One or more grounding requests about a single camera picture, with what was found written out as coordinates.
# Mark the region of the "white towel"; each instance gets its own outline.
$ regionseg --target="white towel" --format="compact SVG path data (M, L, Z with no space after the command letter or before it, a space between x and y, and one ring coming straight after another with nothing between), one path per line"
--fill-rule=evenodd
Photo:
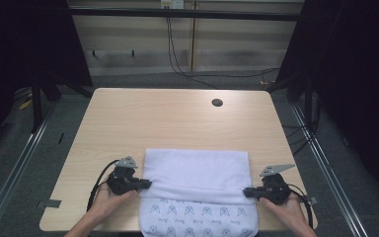
M255 236L256 201L249 158L242 151L148 149L140 193L144 236Z

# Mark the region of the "human hand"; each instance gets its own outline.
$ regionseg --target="human hand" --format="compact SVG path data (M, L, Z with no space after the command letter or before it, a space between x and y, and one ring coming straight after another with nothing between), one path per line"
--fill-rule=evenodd
M109 217L125 201L137 196L137 191L129 191L123 195L115 195L107 183L103 182L98 188L89 213L103 221Z
M85 237L95 226L109 217L119 206L137 196L137 191L129 191L121 196L113 194L107 183L98 188L91 208L86 212L65 237Z
M307 224L295 194L291 194L282 205L275 205L265 197L260 198L260 203L272 211L295 236L316 236L313 229Z

